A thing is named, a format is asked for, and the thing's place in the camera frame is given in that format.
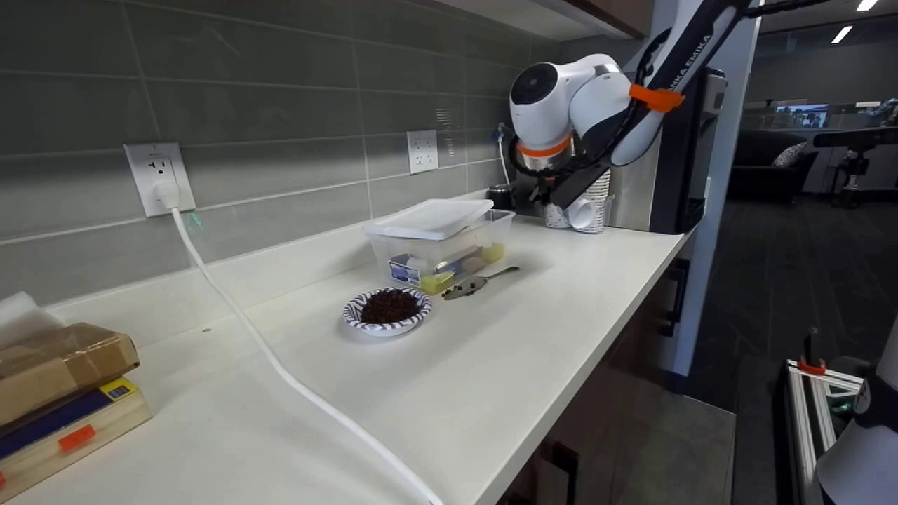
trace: cable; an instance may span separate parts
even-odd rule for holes
[[[176,212],[176,206],[165,202],[165,209],[172,212],[173,229],[179,243],[186,244],[191,261],[196,265],[198,276],[205,279],[205,283],[219,294],[219,301],[229,308],[229,315],[245,325],[245,331],[254,339],[254,346],[260,349],[260,353],[267,356],[267,362],[274,367],[274,374],[283,380],[283,386],[294,393],[301,393],[304,400],[308,400],[316,411],[323,411],[325,416],[330,416],[341,429],[349,429],[351,435],[357,435],[370,452],[375,452],[381,460],[386,460],[393,466],[395,475],[400,475],[400,480],[407,480],[416,491],[420,491],[426,496],[426,505],[444,505],[444,501],[407,466],[400,463],[384,443],[378,443],[370,433],[365,433],[357,421],[351,421],[346,412],[339,412],[334,405],[329,405],[325,400],[319,400],[313,390],[308,390],[301,380],[294,380],[283,362],[274,356],[273,346],[260,338],[260,331],[254,328],[254,324],[250,320],[250,315],[245,311],[245,306],[239,301],[233,301],[225,286],[219,286],[219,282],[208,273],[201,257],[196,254],[186,223]]]

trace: wall outlet cover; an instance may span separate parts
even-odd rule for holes
[[[410,171],[412,174],[441,170],[441,150],[437,150],[434,130],[407,132],[407,143],[410,143]]]
[[[176,143],[130,143],[123,156],[130,157],[146,217],[168,213],[156,196],[159,191],[173,193],[179,212],[196,209]]]

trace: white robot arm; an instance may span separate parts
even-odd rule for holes
[[[602,171],[646,156],[666,115],[681,105],[678,92],[739,20],[820,0],[781,0],[762,8],[748,4],[678,0],[673,28],[646,48],[631,78],[605,53],[528,69],[507,95],[517,130],[513,165],[553,178],[548,200],[569,209]]]

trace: plastic lid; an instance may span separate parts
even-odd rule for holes
[[[407,212],[370,223],[370,236],[444,243],[494,209],[490,200],[426,200]]]

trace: ceiling light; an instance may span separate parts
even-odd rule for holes
[[[870,11],[879,0],[862,0],[858,11]]]
[[[842,45],[842,39],[851,34],[854,25],[842,25],[842,31],[834,36],[834,45]]]

